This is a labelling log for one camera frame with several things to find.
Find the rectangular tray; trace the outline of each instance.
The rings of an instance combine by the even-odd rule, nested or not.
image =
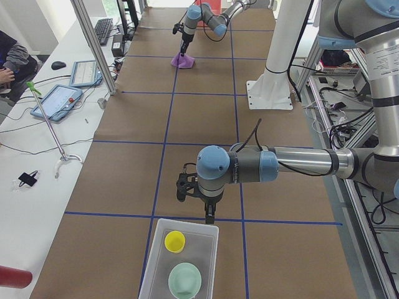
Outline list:
[[[186,237],[185,247],[179,254],[169,252],[164,245],[166,235],[173,230],[179,230]],[[212,299],[218,236],[217,226],[159,219],[138,298],[174,299],[169,291],[169,274],[179,263],[188,262],[198,268],[202,278],[195,298]]]

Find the yellow cup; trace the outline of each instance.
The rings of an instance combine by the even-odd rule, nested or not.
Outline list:
[[[183,233],[179,232],[178,230],[170,232],[165,237],[166,249],[168,249],[170,252],[173,252],[174,254],[179,254],[180,252],[182,252],[185,244],[185,235],[183,235]]]

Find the red object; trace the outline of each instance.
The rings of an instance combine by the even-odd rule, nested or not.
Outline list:
[[[196,0],[195,5],[201,5],[204,3],[209,3],[211,10],[215,15],[220,15],[222,12],[222,1],[221,0]],[[198,26],[204,27],[204,22],[198,22]]]
[[[32,281],[32,273],[25,270],[0,266],[0,287],[25,288]]]

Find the white table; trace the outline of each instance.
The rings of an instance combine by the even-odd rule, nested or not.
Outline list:
[[[112,38],[109,38],[107,46],[102,47],[109,65],[113,62],[111,43]],[[75,61],[92,59],[94,57],[79,23],[75,22],[43,65],[34,82],[60,75],[70,75]],[[52,70],[51,63],[56,60],[65,62],[66,68]],[[58,83],[68,85],[69,78],[40,83],[36,85],[36,89],[45,95]],[[61,143],[71,143],[93,137],[103,114],[103,110],[97,104],[97,100],[102,97],[108,97],[104,83],[86,99],[85,105],[81,109],[71,111],[60,123],[54,124],[54,130]],[[26,108],[36,105],[32,100],[33,98],[21,100],[11,110],[9,116],[19,118]],[[0,125],[0,131],[38,122],[40,119],[33,118],[29,111],[26,111],[19,121],[5,119]],[[0,133],[0,143],[30,152],[55,147],[55,142],[46,123],[9,133]],[[85,142],[66,146],[65,152],[78,154],[85,159],[90,145],[91,142]],[[29,298],[37,282],[82,169],[82,165],[78,161],[71,161],[69,164],[61,166],[60,176],[56,179],[54,166],[59,158],[60,153],[57,149],[48,153],[31,155],[0,146],[0,265],[28,270],[33,274],[32,283],[24,289],[0,287],[0,298]],[[34,187],[20,191],[13,189],[13,181],[23,172],[30,173],[35,170],[39,170],[39,177]]]

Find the person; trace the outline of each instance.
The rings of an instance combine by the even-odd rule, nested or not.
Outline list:
[[[27,49],[5,32],[0,31],[0,88],[5,90],[2,97],[15,104],[26,89],[26,82],[36,74],[38,63]]]

